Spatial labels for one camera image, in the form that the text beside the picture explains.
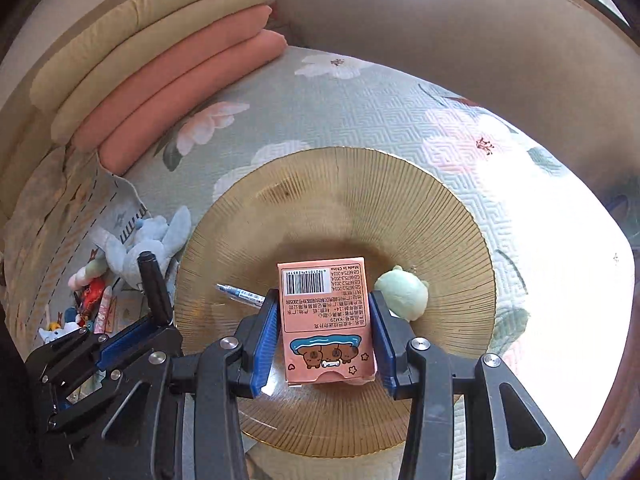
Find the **green round plush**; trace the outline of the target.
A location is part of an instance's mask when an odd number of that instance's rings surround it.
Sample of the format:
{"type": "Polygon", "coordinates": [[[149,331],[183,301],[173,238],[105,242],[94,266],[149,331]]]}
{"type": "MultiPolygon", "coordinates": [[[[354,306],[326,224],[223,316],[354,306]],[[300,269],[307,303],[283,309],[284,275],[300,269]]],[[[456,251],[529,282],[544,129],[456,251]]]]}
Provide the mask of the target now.
{"type": "Polygon", "coordinates": [[[382,292],[387,307],[398,318],[414,322],[426,310],[428,284],[401,266],[383,273],[375,282],[374,289],[382,292]]]}

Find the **big blue bunny plush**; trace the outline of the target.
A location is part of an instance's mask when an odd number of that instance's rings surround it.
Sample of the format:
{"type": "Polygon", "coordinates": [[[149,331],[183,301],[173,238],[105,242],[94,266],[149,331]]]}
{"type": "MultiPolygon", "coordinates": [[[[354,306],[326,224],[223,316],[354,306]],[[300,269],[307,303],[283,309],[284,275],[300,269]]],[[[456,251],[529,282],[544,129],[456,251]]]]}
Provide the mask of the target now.
{"type": "Polygon", "coordinates": [[[130,287],[141,290],[142,278],[138,257],[142,252],[152,252],[160,267],[160,273],[165,275],[170,260],[189,239],[191,226],[190,210],[187,206],[181,206],[171,222],[163,216],[140,220],[132,241],[127,244],[100,226],[92,229],[89,236],[90,240],[104,251],[108,268],[130,287]]]}

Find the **folded beige quilt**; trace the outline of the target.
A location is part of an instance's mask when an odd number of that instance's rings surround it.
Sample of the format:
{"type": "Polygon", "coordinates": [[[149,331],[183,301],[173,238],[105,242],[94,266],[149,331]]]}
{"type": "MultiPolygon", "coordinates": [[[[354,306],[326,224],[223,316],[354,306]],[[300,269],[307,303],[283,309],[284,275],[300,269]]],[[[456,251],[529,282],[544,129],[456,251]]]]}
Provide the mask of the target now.
{"type": "Polygon", "coordinates": [[[274,0],[127,0],[47,60],[30,102],[53,118],[53,143],[70,142],[80,124],[137,70],[169,48],[231,15],[274,0]]]}

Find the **tricolour dango plush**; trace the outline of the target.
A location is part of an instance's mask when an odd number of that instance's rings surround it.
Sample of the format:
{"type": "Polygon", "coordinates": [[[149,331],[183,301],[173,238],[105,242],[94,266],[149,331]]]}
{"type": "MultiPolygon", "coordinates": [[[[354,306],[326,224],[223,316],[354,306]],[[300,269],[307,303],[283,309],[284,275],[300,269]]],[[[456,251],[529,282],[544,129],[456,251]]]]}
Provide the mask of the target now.
{"type": "Polygon", "coordinates": [[[91,258],[67,281],[67,286],[73,292],[77,292],[88,286],[95,278],[102,276],[108,269],[104,251],[100,248],[91,252],[91,258]]]}

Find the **white duck plush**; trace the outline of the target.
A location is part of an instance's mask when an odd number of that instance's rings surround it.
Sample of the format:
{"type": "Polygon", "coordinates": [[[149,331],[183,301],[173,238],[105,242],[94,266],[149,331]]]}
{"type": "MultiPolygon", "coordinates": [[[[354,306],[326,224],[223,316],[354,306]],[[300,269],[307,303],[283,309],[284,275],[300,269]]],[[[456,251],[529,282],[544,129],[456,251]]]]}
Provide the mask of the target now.
{"type": "Polygon", "coordinates": [[[80,326],[76,322],[70,321],[66,322],[62,327],[57,327],[54,330],[45,330],[44,328],[40,328],[38,330],[38,334],[44,344],[50,344],[52,341],[76,332],[76,330],[79,329],[80,326]]]}

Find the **pink multicolour character pen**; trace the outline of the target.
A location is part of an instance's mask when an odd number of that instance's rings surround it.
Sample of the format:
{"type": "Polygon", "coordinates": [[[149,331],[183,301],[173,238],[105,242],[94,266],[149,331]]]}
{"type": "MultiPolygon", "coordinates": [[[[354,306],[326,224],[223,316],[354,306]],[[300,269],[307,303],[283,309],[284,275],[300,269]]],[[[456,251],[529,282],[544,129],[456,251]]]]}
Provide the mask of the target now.
{"type": "Polygon", "coordinates": [[[101,297],[98,314],[94,319],[93,333],[95,334],[102,335],[105,333],[107,318],[111,310],[112,296],[113,289],[111,286],[106,286],[101,297]]]}

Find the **red embroidered pouch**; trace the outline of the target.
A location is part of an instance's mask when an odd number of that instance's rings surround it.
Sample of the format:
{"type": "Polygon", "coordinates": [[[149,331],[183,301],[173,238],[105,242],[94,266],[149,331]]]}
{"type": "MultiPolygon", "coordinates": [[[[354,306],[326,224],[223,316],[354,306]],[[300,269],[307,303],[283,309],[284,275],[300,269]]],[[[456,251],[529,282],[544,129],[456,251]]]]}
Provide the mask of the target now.
{"type": "Polygon", "coordinates": [[[81,295],[80,315],[90,318],[92,312],[100,304],[106,285],[103,278],[94,278],[84,289],[81,295]]]}

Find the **golden ribbed plate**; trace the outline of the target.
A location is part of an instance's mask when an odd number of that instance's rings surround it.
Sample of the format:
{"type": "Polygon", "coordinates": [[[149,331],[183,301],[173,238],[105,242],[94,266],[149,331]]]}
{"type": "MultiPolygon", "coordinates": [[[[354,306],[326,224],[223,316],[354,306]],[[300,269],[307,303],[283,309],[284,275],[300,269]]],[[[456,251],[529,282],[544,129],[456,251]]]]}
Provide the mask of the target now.
{"type": "MultiPolygon", "coordinates": [[[[428,290],[413,331],[476,358],[490,341],[497,287],[472,214],[411,162],[366,148],[316,148],[268,162],[217,198],[196,227],[177,274],[175,315],[186,352],[234,333],[250,308],[222,285],[280,288],[297,333],[361,324],[361,300],[400,266],[428,290]]],[[[354,376],[371,351],[342,341],[299,352],[278,344],[265,391],[239,403],[244,434],[283,452],[346,458],[405,440],[410,405],[380,382],[292,386],[291,372],[354,376]]]]}

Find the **floral green bedspread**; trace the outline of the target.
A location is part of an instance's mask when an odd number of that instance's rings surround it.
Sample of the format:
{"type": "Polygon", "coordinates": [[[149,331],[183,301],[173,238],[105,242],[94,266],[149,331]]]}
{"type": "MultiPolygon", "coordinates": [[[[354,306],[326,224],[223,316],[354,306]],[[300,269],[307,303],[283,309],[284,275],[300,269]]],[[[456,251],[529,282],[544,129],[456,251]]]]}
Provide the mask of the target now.
{"type": "Polygon", "coordinates": [[[142,108],[160,140],[126,177],[151,214],[191,211],[175,315],[186,352],[230,335],[282,262],[363,258],[424,281],[412,326],[495,353],[568,452],[623,356],[634,256],[597,196],[536,141],[455,94],[358,58],[288,48],[211,98],[173,84],[142,108]]]}

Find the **pink card box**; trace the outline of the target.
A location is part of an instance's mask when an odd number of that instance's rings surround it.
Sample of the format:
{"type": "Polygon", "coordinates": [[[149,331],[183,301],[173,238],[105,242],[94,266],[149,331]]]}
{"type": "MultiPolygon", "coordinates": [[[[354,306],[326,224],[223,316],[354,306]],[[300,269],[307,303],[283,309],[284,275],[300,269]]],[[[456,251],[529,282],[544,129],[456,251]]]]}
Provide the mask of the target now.
{"type": "Polygon", "coordinates": [[[373,382],[376,362],[364,259],[280,263],[278,273],[288,384],[373,382]]]}

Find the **clear blue gel pen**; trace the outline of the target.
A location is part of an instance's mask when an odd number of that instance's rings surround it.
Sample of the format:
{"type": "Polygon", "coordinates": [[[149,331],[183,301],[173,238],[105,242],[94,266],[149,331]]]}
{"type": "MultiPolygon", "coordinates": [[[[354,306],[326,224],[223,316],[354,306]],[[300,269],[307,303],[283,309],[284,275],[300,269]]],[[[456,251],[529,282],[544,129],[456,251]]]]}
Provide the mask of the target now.
{"type": "Polygon", "coordinates": [[[224,294],[224,296],[256,309],[259,309],[265,301],[264,296],[232,285],[217,284],[216,289],[224,294]]]}

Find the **patterned blue rug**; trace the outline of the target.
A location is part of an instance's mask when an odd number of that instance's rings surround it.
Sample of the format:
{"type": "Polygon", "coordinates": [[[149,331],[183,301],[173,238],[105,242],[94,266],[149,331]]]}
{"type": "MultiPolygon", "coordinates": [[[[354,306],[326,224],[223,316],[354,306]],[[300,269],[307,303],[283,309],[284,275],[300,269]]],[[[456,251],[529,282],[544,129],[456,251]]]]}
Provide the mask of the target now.
{"type": "Polygon", "coordinates": [[[148,210],[134,186],[96,156],[51,152],[32,173],[4,234],[6,328],[21,356],[74,303],[67,280],[96,254],[98,226],[127,240],[148,210]]]}

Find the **folded pink quilt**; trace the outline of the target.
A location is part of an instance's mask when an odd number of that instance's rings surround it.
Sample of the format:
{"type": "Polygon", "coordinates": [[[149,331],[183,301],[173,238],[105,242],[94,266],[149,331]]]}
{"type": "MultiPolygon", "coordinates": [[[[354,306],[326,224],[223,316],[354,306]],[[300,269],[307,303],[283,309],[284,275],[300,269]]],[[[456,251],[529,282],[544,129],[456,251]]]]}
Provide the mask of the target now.
{"type": "Polygon", "coordinates": [[[179,41],[104,98],[74,132],[73,147],[126,174],[192,108],[284,52],[285,38],[266,29],[271,14],[268,4],[252,6],[179,41]]]}

